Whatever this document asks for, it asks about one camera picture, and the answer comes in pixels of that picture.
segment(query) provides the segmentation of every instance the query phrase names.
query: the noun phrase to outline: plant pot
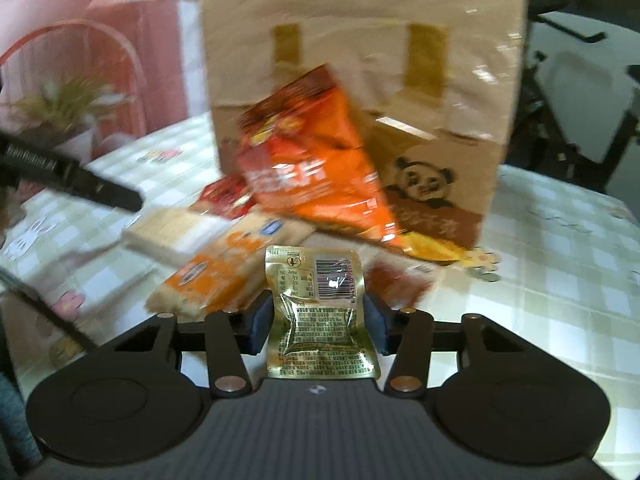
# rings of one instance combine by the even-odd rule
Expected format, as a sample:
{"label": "plant pot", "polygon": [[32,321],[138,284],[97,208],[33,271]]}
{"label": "plant pot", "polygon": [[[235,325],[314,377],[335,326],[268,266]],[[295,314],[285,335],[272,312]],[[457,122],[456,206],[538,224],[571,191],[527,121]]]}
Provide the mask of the plant pot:
{"label": "plant pot", "polygon": [[57,145],[55,150],[78,159],[84,166],[91,162],[93,156],[95,132],[95,126],[91,126],[81,134]]}

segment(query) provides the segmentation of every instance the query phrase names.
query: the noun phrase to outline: metal screw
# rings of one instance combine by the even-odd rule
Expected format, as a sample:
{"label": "metal screw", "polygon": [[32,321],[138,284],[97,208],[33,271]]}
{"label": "metal screw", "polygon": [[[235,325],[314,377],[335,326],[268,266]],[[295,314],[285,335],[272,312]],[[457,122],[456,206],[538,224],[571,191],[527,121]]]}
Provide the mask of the metal screw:
{"label": "metal screw", "polygon": [[246,386],[246,381],[237,375],[225,375],[217,378],[215,382],[216,388],[222,392],[239,392]]}
{"label": "metal screw", "polygon": [[422,387],[422,381],[411,375],[400,375],[391,379],[391,387],[397,392],[410,393]]}

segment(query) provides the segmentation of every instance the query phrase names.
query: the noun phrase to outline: gold snack packet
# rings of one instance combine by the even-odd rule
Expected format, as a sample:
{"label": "gold snack packet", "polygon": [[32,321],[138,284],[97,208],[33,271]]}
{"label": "gold snack packet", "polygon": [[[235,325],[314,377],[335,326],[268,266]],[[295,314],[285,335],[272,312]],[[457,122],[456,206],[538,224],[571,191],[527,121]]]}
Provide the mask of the gold snack packet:
{"label": "gold snack packet", "polygon": [[269,377],[380,376],[364,325],[364,276],[355,251],[270,246],[265,267],[275,307],[267,345]]}

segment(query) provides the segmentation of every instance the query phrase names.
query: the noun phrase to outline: orange chip bag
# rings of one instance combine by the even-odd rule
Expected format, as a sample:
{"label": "orange chip bag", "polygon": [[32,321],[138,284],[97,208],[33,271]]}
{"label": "orange chip bag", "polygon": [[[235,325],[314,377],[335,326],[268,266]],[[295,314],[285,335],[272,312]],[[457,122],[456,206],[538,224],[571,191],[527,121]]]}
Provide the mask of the orange chip bag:
{"label": "orange chip bag", "polygon": [[239,118],[238,166],[267,210],[404,248],[344,91],[320,66]]}

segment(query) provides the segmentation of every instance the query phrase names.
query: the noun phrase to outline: nutrition label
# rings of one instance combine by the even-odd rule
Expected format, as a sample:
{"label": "nutrition label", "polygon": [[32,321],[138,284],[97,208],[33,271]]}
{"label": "nutrition label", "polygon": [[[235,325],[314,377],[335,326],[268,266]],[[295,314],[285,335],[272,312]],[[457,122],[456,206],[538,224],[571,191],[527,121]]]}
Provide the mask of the nutrition label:
{"label": "nutrition label", "polygon": [[281,377],[371,377],[374,370],[373,362],[368,360],[359,348],[284,353],[283,345],[281,345],[279,361],[279,375]]}
{"label": "nutrition label", "polygon": [[305,269],[278,269],[278,294],[284,294],[292,298],[314,300],[316,288],[314,286],[314,273]]}
{"label": "nutrition label", "polygon": [[296,329],[291,347],[303,350],[309,343],[312,348],[321,346],[350,346],[353,343],[349,328],[353,310],[323,306],[296,306],[293,309]]}

